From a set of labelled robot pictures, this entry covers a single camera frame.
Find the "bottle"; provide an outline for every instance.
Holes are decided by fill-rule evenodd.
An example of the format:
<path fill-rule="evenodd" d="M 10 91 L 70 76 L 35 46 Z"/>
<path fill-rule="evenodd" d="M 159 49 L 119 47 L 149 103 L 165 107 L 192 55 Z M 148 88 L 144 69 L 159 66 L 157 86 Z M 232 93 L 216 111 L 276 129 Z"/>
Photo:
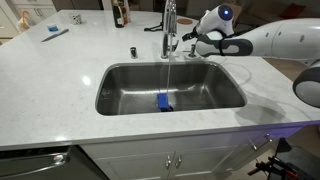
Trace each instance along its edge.
<path fill-rule="evenodd" d="M 123 20 L 121 8 L 118 4 L 118 0 L 113 1 L 113 18 L 114 18 L 114 24 L 116 28 L 123 28 L 124 20 Z"/>
<path fill-rule="evenodd" d="M 128 24 L 128 16 L 127 16 L 127 10 L 124 6 L 124 2 L 123 0 L 118 0 L 118 4 L 119 4 L 119 7 L 121 9 L 121 12 L 122 12 L 122 17 L 123 17 L 123 23 L 124 25 Z"/>

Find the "countertop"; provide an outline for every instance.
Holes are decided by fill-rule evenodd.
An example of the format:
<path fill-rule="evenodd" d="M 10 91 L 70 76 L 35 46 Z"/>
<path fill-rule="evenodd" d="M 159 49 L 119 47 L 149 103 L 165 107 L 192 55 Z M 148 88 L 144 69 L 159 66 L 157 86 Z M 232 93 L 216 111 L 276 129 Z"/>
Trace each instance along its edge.
<path fill-rule="evenodd" d="M 72 25 L 69 13 L 84 24 Z M 132 22 L 114 27 L 111 11 L 60 11 L 0 46 L 0 150 L 92 142 L 183 136 L 242 128 L 290 127 L 320 123 L 320 110 L 301 102 L 292 82 L 259 57 L 189 59 L 194 40 L 181 37 L 196 24 L 178 24 L 175 61 L 220 63 L 239 84 L 241 108 L 103 116 L 96 96 L 107 68 L 116 63 L 167 62 L 160 58 L 161 14 L 131 12 Z M 70 32 L 48 42 L 46 25 Z M 136 47 L 139 58 L 131 59 Z"/>

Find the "faucet handle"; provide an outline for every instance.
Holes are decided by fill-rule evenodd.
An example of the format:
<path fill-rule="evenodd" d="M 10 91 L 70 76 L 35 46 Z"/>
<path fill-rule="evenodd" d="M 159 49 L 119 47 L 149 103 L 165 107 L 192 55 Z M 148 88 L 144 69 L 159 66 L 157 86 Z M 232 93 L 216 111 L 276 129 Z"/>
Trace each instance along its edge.
<path fill-rule="evenodd" d="M 172 52 L 176 51 L 178 44 L 179 44 L 179 40 L 177 40 L 175 45 L 172 45 Z"/>

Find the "kitchen sink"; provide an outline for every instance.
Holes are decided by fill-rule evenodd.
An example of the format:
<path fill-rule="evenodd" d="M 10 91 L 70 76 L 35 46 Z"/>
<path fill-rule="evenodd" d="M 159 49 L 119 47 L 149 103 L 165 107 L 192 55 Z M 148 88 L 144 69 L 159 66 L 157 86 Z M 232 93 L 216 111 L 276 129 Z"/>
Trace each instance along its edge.
<path fill-rule="evenodd" d="M 102 115 L 160 112 L 157 94 L 167 92 L 169 63 L 116 64 L 99 88 L 96 109 Z M 244 93 L 221 66 L 212 62 L 171 64 L 168 88 L 173 111 L 235 108 Z"/>

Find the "dishwasher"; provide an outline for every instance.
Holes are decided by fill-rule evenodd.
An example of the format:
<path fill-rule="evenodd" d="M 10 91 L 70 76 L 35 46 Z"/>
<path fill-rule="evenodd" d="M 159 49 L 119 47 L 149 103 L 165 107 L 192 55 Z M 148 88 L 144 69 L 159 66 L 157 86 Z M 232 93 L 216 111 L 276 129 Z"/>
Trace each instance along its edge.
<path fill-rule="evenodd" d="M 108 177 L 79 146 L 0 151 L 0 179 L 102 180 Z"/>

